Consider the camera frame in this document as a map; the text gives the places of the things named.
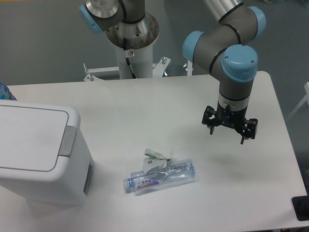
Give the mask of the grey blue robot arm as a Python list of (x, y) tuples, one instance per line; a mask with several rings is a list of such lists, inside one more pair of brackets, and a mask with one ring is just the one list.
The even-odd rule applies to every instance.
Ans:
[[(202, 123), (234, 129), (243, 140), (254, 139), (258, 121), (245, 117), (258, 55), (247, 43), (266, 27), (257, 7), (240, 0), (208, 0), (206, 5), (219, 23), (211, 34), (191, 32), (183, 43), (183, 56), (219, 81), (217, 108), (208, 106)], [(122, 79), (153, 77), (153, 44), (157, 20), (142, 0), (87, 0), (79, 7), (82, 19), (95, 34), (105, 33), (115, 46)]]

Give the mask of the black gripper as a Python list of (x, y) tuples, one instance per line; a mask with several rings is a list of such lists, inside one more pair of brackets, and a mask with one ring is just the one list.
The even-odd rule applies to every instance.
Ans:
[(217, 126), (235, 129), (241, 135), (240, 144), (242, 145), (245, 140), (255, 139), (258, 126), (258, 119), (245, 118), (246, 111), (247, 100), (218, 100), (217, 111), (211, 106), (206, 107), (202, 124), (210, 129), (210, 135), (213, 135)]

